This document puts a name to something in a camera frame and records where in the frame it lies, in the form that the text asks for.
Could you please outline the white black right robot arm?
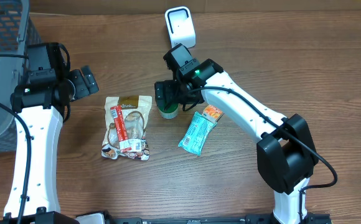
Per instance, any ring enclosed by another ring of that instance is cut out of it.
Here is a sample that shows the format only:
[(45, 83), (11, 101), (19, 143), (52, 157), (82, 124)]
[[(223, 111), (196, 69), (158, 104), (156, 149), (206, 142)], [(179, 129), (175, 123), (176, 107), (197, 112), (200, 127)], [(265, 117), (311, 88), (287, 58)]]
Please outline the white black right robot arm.
[(199, 62), (187, 47), (178, 44), (163, 59), (172, 79), (156, 82), (155, 100), (163, 112), (182, 105), (189, 111), (197, 104), (217, 107), (256, 142), (257, 166), (273, 189), (275, 223), (307, 223), (305, 195), (318, 158), (306, 120), (286, 117), (242, 90), (216, 62)]

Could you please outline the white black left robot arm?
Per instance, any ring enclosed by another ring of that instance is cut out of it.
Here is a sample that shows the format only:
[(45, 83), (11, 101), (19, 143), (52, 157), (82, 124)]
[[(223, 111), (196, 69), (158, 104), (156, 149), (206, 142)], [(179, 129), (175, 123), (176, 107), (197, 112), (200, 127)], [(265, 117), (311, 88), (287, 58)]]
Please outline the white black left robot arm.
[(57, 147), (70, 104), (98, 92), (90, 68), (72, 69), (64, 45), (0, 54), (0, 150), (16, 149), (3, 223), (73, 223), (60, 212)]

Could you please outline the beige nut snack pouch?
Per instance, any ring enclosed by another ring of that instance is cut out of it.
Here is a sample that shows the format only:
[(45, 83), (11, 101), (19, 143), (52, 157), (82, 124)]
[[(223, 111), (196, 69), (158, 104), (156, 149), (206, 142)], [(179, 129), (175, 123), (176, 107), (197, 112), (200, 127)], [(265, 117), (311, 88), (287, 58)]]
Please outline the beige nut snack pouch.
[[(115, 122), (110, 108), (120, 105), (123, 113), (126, 132), (132, 150), (121, 152), (116, 133)], [(149, 146), (146, 140), (146, 128), (149, 112), (152, 108), (152, 97), (143, 95), (108, 96), (105, 101), (106, 133), (102, 143), (101, 155), (109, 159), (119, 156), (147, 161), (149, 159)]]

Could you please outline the red snack stick packet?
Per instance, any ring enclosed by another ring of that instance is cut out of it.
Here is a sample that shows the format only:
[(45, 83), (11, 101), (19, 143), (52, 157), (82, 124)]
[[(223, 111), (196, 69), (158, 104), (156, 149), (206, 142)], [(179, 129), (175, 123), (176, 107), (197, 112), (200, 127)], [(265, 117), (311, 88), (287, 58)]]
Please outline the red snack stick packet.
[(125, 128), (123, 113), (120, 105), (112, 106), (110, 108), (111, 115), (115, 122), (116, 133), (121, 152), (129, 152), (132, 147), (128, 140), (128, 135)]

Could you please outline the orange small carton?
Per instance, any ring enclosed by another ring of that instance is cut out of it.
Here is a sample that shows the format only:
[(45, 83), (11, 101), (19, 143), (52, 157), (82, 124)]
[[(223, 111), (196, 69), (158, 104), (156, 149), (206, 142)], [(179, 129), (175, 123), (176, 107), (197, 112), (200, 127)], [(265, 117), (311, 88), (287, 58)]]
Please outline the orange small carton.
[(208, 105), (204, 108), (202, 115), (209, 121), (216, 123), (223, 116), (223, 112), (213, 105)]

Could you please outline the teal snack packet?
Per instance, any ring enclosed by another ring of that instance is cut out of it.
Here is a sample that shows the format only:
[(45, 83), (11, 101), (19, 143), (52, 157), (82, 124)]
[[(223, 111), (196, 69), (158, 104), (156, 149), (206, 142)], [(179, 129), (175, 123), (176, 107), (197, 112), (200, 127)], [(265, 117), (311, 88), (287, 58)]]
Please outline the teal snack packet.
[(205, 116), (195, 112), (190, 126), (178, 146), (189, 153), (200, 156), (209, 133), (216, 125), (216, 122), (211, 122)]

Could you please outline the green lid jar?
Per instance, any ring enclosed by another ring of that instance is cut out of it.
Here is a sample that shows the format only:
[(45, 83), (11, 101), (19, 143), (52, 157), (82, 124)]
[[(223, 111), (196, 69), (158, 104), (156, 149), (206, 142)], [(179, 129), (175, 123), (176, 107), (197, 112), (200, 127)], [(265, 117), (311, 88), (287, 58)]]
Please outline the green lid jar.
[(164, 107), (159, 107), (159, 112), (160, 115), (164, 118), (164, 119), (174, 119), (177, 115), (178, 115), (178, 105), (177, 104), (172, 104), (170, 105), (170, 107), (168, 109), (164, 109)]

